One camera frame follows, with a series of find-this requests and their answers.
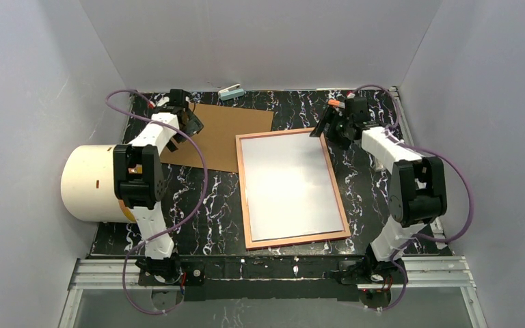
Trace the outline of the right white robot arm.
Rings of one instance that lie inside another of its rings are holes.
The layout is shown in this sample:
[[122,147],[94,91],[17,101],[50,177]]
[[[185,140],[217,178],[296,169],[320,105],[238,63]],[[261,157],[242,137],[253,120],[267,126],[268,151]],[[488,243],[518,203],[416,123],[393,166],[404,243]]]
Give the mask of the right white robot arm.
[[397,272],[408,245],[425,226],[447,210],[444,164],[436,156],[410,150],[389,128],[372,120],[365,98],[331,99],[311,132],[346,150],[356,143],[390,174],[390,217],[361,260],[343,262],[343,284],[376,282]]

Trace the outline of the brown cardboard backing board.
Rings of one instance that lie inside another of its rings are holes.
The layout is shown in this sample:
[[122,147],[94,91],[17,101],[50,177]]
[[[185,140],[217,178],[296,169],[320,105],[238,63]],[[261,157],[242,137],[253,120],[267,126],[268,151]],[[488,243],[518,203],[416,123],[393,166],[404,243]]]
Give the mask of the brown cardboard backing board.
[[236,136],[271,130],[274,112],[240,107],[198,105],[195,110],[204,128],[191,138],[200,148],[206,167],[238,172]]

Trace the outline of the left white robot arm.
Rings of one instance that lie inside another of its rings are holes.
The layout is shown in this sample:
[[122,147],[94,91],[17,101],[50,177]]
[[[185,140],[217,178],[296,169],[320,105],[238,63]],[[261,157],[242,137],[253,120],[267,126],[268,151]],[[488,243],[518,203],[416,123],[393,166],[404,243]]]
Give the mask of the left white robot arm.
[[185,90],[172,89],[162,105],[149,102],[151,116],[142,118],[146,126],[130,142],[113,149],[114,193],[142,237],[139,245],[145,257],[136,265],[163,279],[176,279],[182,269],[161,209],[166,183],[160,155],[164,149],[176,151],[180,142],[203,129],[189,107],[189,97]]

